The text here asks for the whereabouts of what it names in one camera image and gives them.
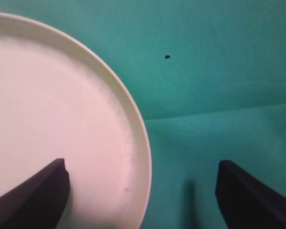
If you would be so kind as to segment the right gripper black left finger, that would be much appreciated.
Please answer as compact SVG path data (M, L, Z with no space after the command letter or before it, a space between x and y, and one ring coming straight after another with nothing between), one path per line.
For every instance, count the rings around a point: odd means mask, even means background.
M69 195L65 160L57 158L0 197L0 229L54 229Z

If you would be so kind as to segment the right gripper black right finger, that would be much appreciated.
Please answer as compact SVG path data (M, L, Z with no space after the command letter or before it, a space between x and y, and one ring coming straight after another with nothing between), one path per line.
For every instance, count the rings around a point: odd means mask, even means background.
M230 229L286 229L286 198L231 160L219 163L215 195Z

